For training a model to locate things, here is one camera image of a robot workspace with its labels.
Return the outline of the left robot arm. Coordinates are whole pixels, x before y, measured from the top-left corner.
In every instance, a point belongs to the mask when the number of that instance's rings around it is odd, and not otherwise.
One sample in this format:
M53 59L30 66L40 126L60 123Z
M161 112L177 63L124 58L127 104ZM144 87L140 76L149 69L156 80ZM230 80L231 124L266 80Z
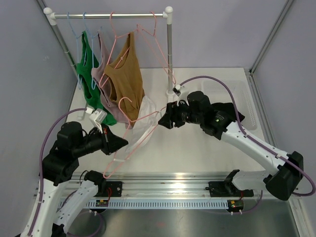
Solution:
M22 237L64 237L88 201L107 191L106 179L97 171L88 172L80 187L58 208L62 194L79 166L79 158L96 151L111 155L128 141L101 125L86 133L76 121L61 126L49 154L42 161L39 191Z

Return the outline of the pink hanger of black top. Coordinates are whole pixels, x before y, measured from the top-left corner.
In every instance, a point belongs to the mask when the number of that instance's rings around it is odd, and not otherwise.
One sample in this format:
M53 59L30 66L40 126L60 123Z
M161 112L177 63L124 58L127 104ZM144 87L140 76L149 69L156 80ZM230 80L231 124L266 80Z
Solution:
M140 33L144 42L149 47L150 51L154 54L155 58L159 62L161 68L166 72L168 78L168 90L177 83L173 70L173 54L172 54L172 18L173 8L167 7L163 13L154 13L150 11L149 18L153 18L154 27L151 31L148 31L141 24L137 24L137 31ZM166 20L166 37L167 37L167 52L163 51L163 48L158 40L157 26L158 19L163 18Z

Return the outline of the pink hanger of white top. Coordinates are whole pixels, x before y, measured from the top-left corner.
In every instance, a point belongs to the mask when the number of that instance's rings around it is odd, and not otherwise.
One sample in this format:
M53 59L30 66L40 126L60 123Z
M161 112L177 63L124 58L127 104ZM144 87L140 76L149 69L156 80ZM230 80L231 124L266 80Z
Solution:
M129 124L123 135L128 145L123 148L123 151L114 153L113 160L103 172L105 179L109 179L139 148L148 143L165 109L166 107L156 107L148 96L142 99L138 118L128 120Z

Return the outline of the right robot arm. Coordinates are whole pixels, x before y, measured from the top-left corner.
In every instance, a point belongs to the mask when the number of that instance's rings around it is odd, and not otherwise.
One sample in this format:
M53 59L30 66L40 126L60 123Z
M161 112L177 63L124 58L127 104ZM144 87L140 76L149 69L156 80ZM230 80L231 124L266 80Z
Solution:
M224 183L228 195L263 190L280 200L288 200L303 178L303 156L296 151L289 154L242 133L237 121L243 119L244 115L235 111L233 103L212 104L201 91L194 91L187 100L168 103L158 124L168 129L186 123L198 124L206 134L238 148L264 168L254 172L233 170Z

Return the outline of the white tank top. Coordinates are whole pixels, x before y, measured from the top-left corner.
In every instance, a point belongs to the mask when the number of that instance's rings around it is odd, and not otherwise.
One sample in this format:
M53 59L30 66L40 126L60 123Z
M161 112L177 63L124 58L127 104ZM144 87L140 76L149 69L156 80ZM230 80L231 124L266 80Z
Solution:
M146 145L153 133L150 133L156 124L157 109L155 103L145 95L142 99L137 121L127 131L128 145L118 151L117 159L122 161L123 155L129 155L137 146Z

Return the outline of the black tank top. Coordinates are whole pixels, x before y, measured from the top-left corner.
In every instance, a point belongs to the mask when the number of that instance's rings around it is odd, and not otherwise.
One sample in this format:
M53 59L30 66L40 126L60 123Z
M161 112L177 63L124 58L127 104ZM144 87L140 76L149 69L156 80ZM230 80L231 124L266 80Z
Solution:
M233 103L213 103L212 107L215 110L225 112L232 121L237 121L236 111Z

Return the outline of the brown tank top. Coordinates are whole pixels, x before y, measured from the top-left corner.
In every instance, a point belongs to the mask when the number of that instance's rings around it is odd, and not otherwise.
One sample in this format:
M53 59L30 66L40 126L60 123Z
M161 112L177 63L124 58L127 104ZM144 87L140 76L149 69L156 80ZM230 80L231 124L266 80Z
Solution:
M104 73L109 78L106 85L110 87L110 101L120 106L125 113L124 119L137 120L145 93L136 56L134 32L127 35L117 58L105 66Z

